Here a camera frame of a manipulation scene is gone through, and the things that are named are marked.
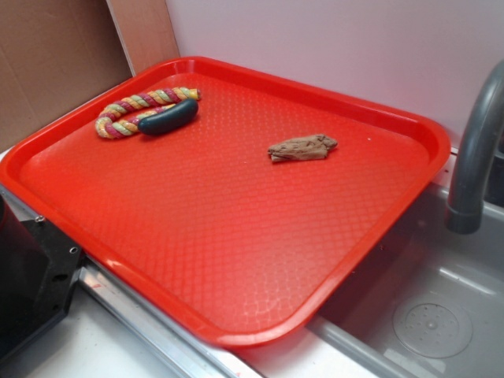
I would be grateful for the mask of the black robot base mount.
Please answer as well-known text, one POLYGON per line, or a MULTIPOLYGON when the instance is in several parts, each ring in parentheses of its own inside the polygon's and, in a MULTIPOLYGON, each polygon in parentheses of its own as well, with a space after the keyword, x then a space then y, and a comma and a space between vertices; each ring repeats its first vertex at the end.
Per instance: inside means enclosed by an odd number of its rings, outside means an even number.
POLYGON ((68 312, 81 246, 49 220, 19 220, 1 200, 1 362, 68 312))

